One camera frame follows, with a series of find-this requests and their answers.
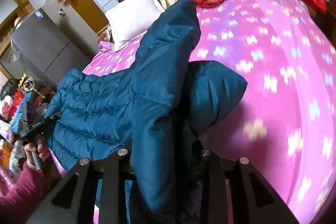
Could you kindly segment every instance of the refrigerator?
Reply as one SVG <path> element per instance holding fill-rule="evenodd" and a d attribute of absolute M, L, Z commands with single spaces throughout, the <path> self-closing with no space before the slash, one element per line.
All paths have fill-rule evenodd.
<path fill-rule="evenodd" d="M 13 58 L 53 88 L 71 68 L 82 71 L 90 63 L 42 8 L 24 16 L 10 37 Z"/>

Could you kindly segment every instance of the bed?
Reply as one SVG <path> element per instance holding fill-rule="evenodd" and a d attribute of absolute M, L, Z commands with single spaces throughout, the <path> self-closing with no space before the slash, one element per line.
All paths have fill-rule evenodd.
<path fill-rule="evenodd" d="M 222 158 L 249 158 L 308 224 L 336 180 L 335 48 L 299 0 L 227 0 L 197 16 L 202 35 L 190 61 L 219 61 L 248 82 L 236 109 L 202 136 L 204 146 Z M 127 69 L 142 36 L 118 52 L 100 42 L 83 72 Z"/>

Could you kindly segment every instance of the black handle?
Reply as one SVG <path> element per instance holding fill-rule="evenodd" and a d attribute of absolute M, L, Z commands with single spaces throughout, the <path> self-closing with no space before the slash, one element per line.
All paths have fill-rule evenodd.
<path fill-rule="evenodd" d="M 31 155 L 33 156 L 34 159 L 34 164 L 36 166 L 36 170 L 40 170 L 43 168 L 43 160 L 39 157 L 38 152 L 31 152 Z"/>

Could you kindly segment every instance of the pink sleeve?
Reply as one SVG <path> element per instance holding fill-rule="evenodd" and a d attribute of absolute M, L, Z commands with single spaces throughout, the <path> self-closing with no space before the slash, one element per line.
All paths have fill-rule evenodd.
<path fill-rule="evenodd" d="M 43 192 L 43 172 L 29 168 L 27 162 L 16 186 L 0 197 L 0 220 L 7 224 L 24 224 L 36 208 Z"/>

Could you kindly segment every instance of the metal bolt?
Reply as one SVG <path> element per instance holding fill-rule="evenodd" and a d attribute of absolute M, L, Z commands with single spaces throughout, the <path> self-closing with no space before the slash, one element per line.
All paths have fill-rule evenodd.
<path fill-rule="evenodd" d="M 87 165 L 90 162 L 90 160 L 88 158 L 82 158 L 79 161 L 80 165 Z"/>
<path fill-rule="evenodd" d="M 125 155 L 127 155 L 127 153 L 128 153 L 128 151 L 125 148 L 122 148 L 122 149 L 118 150 L 118 155 L 119 156 L 125 156 Z"/>
<path fill-rule="evenodd" d="M 250 162 L 248 158 L 244 158 L 244 157 L 240 158 L 239 161 L 241 164 L 244 164 L 244 165 L 249 164 Z"/>
<path fill-rule="evenodd" d="M 203 149 L 201 151 L 201 156 L 203 156 L 203 157 L 210 157 L 210 155 L 211 155 L 211 150 L 209 150 L 209 149 Z"/>

